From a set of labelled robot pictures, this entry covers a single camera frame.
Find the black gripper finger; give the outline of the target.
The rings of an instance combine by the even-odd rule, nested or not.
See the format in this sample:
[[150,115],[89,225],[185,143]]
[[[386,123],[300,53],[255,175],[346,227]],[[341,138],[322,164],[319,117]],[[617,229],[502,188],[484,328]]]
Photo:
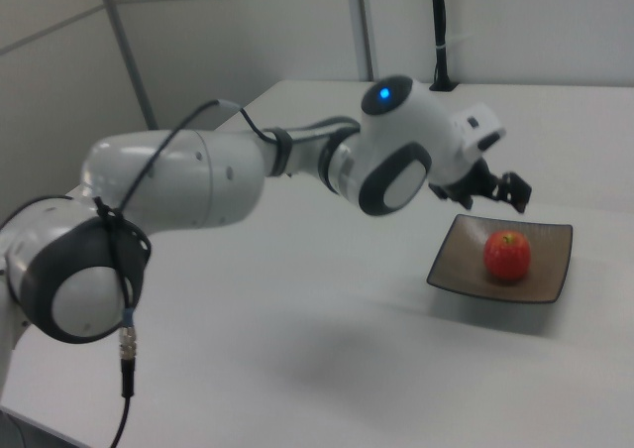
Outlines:
[[459,186],[440,186],[430,183],[429,188],[441,200],[451,200],[459,203],[465,209],[471,209],[473,207],[472,195]]
[[504,173],[497,179],[494,197],[497,201],[511,205],[523,214],[530,201],[532,187],[515,172]]

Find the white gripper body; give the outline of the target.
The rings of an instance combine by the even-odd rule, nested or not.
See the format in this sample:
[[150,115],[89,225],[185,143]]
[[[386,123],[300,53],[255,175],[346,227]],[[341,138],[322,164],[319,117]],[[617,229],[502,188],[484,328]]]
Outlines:
[[460,135],[457,162],[467,171],[479,195],[491,195],[496,177],[490,172],[484,154],[506,135],[506,129],[494,112],[479,103],[453,117]]

